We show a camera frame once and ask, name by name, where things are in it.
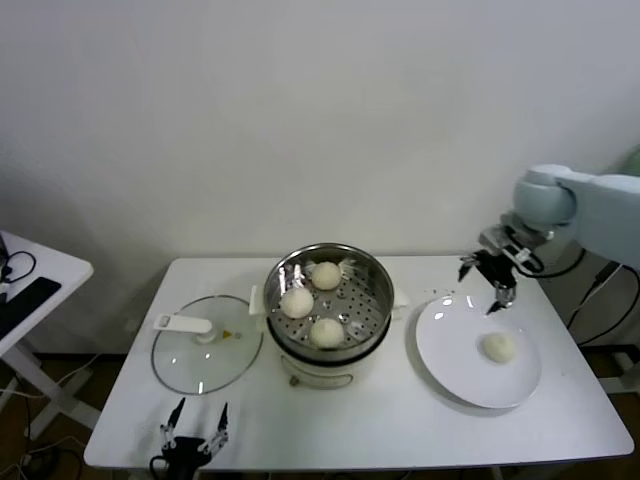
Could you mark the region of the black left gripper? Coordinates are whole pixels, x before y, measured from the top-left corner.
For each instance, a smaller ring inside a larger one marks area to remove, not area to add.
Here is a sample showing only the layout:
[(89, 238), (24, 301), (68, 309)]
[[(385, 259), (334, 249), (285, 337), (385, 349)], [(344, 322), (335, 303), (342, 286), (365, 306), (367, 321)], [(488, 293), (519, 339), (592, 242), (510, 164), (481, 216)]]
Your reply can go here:
[(166, 478), (169, 480), (192, 480), (196, 472), (212, 460), (229, 440), (229, 403), (224, 404), (217, 430), (208, 440), (195, 437), (175, 437), (174, 431), (185, 405), (182, 398), (172, 410), (165, 424), (160, 425), (162, 456), (167, 463)]

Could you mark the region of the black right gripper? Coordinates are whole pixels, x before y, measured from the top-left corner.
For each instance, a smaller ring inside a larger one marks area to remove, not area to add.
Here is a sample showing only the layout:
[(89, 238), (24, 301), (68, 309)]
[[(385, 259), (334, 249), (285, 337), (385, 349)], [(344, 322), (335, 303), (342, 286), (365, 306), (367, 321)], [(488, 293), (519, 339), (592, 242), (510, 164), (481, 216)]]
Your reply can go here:
[(478, 250), (475, 254), (460, 258), (458, 280), (462, 281), (466, 275), (477, 267), (484, 278), (494, 286), (495, 298), (486, 314), (491, 315), (510, 308), (515, 300), (516, 279), (513, 275), (513, 262), (504, 254), (493, 254), (487, 250)]

